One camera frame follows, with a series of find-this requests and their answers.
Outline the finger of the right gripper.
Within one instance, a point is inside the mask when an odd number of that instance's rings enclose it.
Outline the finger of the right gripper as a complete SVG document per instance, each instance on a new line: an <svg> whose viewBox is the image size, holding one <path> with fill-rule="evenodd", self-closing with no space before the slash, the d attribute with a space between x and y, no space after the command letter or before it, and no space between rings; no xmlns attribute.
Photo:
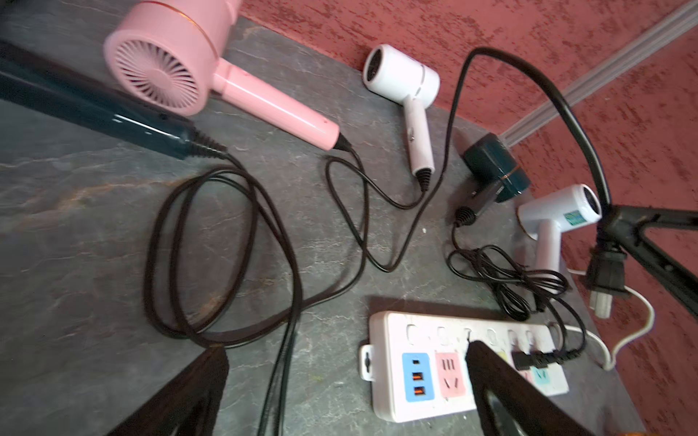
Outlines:
<svg viewBox="0 0 698 436"><path fill-rule="evenodd" d="M599 234L630 254L692 316L696 316L697 276L645 235L651 228L695 232L697 212L610 205L597 224Z"/></svg>

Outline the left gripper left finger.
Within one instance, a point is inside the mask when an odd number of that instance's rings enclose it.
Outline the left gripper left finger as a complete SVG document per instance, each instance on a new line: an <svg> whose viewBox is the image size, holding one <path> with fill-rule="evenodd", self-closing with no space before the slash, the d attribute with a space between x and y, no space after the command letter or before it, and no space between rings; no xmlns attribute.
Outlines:
<svg viewBox="0 0 698 436"><path fill-rule="evenodd" d="M111 435L211 435L225 389L225 349L205 350Z"/></svg>

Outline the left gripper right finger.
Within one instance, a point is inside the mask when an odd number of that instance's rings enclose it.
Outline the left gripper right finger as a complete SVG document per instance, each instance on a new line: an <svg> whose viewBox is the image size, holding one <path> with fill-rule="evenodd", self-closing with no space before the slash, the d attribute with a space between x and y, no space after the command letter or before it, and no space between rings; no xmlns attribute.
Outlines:
<svg viewBox="0 0 698 436"><path fill-rule="evenodd" d="M485 435L590 434L485 343L470 343L465 362Z"/></svg>

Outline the white round hair dryer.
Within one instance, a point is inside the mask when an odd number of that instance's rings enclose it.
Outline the white round hair dryer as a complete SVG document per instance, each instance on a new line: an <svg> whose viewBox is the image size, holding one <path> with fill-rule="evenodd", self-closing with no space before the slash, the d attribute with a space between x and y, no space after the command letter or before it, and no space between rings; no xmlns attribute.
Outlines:
<svg viewBox="0 0 698 436"><path fill-rule="evenodd" d="M582 183L519 206L518 221L536 240L534 269L559 273L562 234L594 225L601 212L596 194Z"/></svg>

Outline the white power strip coloured sockets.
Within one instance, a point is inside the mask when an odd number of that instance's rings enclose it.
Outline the white power strip coloured sockets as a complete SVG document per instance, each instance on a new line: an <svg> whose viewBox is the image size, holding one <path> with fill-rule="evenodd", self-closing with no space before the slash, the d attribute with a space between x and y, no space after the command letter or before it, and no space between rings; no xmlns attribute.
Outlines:
<svg viewBox="0 0 698 436"><path fill-rule="evenodd" d="M512 365L513 352L551 352L542 324L379 312L369 319L369 341L359 349L359 372L372 384L376 415L406 423L476 408L465 356L481 341Z"/></svg>

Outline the dark green hair dryer back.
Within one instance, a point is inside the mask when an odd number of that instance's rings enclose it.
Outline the dark green hair dryer back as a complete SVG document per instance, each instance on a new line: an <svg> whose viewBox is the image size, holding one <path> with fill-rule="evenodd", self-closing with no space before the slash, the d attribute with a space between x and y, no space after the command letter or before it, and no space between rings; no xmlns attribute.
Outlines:
<svg viewBox="0 0 698 436"><path fill-rule="evenodd" d="M476 180L476 190L456 210L456 227L473 225L488 207L523 194L529 177L498 136L489 133L461 154Z"/></svg>

